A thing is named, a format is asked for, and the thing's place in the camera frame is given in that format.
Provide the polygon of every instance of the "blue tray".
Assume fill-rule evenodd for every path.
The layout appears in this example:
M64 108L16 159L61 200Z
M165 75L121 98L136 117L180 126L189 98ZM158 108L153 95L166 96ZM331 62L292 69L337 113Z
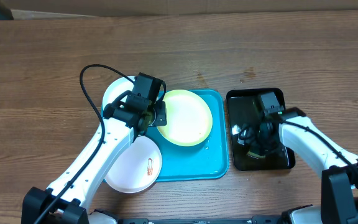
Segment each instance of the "blue tray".
M217 179L229 168L221 95L215 90L190 91L199 95L209 106L213 119L211 133L202 143L183 147L167 141L157 128L148 128L146 136L157 144L162 155L162 168L157 182Z

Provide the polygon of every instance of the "yellow plate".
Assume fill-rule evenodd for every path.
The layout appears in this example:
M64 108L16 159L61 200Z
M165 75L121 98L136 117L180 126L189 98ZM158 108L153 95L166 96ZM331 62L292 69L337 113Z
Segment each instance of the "yellow plate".
M164 96L167 125L157 127L162 136L179 146L195 146L203 142L212 130L212 114L197 94L187 90L172 90Z

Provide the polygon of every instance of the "white plastic casing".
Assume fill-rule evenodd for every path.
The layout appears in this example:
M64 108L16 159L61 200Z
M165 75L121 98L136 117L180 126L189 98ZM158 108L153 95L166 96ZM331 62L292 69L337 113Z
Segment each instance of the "white plastic casing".
M321 207L309 206L291 212L292 224L322 224Z
M102 108L108 103L113 102L117 96L126 90L132 90L133 84L125 78L120 78L113 82L103 96ZM91 205L92 199L100 183L110 170L113 163L133 142L134 131L125 126L125 123L117 119L103 119L106 128L104 144L99 149L90 164L75 180L73 187L69 188L62 199L71 202L74 198L81 203L80 206L87 209ZM47 188L53 189L52 195L58 195L69 180L77 173L81 166L88 160L90 155L96 149L101 137L101 126L99 125L94 136L85 146L80 155L75 159L72 165Z
M357 163L358 156L346 151L341 146L330 140L325 134L319 131L307 116L297 116L287 119L286 121L309 127L321 135L328 143L350 161L352 164ZM298 128L290 124L280 124L280 141L284 146L289 147L296 152L321 178L321 171L329 169L331 166L344 167L347 166L340 158L338 158L322 141L315 135L304 129Z

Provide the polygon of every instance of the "white plate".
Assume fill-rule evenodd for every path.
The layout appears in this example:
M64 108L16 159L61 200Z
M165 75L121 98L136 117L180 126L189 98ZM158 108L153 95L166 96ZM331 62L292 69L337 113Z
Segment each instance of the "white plate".
M188 90L172 90L164 96L167 125L157 127L162 136L179 146L195 146L212 130L212 113L205 101Z
M140 192L157 179L162 166L161 152L149 138L139 136L112 165L105 180L123 193Z

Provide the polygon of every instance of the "black mount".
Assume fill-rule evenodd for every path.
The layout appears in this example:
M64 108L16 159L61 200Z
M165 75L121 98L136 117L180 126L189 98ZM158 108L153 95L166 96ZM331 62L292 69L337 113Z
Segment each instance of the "black mount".
M332 166L321 176L321 220L323 223L358 224L358 197L351 185L358 189L358 177L348 166Z
M161 85L164 94L156 100ZM139 73L132 91L125 91L103 109L103 118L115 118L134 128L134 141L138 135L145 135L149 126L167 125L165 102L165 83L158 78Z
M23 199L22 224L33 224L54 198L55 196L52 195L52 189L40 190L37 187L32 187ZM64 213L60 217L49 215L45 218L45 222L89 224L85 208L80 207L79 205L80 201L77 199L74 199L71 202L59 199L51 212L56 212L59 208L64 210Z

